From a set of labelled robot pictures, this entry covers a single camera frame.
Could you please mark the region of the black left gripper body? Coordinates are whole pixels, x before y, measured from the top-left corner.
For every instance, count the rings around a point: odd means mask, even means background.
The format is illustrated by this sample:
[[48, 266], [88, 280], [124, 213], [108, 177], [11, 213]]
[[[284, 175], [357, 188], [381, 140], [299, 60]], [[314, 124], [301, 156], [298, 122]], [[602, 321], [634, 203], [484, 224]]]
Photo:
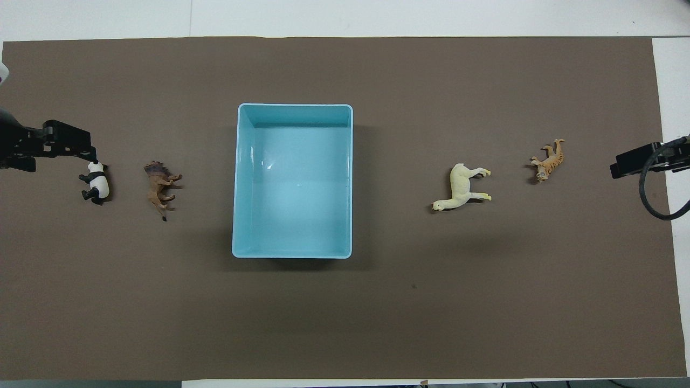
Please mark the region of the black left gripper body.
[[1, 108], [1, 169], [36, 171], [36, 157], [44, 152], [44, 140], [34, 128], [23, 126]]

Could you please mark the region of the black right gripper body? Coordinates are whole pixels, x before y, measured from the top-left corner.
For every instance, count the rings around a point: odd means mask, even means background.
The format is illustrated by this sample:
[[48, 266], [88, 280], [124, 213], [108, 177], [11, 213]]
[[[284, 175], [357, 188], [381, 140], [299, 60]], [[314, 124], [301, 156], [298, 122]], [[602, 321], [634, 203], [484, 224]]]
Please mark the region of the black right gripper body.
[[689, 137], [663, 143], [664, 170], [681, 172], [689, 169]]

